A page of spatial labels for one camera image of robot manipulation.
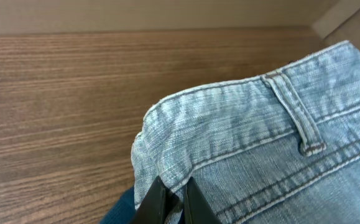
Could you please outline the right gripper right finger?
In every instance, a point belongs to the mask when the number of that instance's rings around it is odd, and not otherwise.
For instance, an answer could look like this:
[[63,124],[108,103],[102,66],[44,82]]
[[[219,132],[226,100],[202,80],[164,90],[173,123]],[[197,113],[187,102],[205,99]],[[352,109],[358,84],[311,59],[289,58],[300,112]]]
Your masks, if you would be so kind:
[[183,222],[184,224],[221,224],[193,177],[185,186]]

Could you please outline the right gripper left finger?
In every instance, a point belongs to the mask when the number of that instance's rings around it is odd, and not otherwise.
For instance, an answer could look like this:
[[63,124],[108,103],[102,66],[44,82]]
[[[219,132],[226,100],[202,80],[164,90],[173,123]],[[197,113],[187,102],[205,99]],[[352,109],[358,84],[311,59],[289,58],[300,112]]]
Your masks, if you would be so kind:
[[157,176],[130,224],[164,224],[167,216],[166,199],[167,188]]

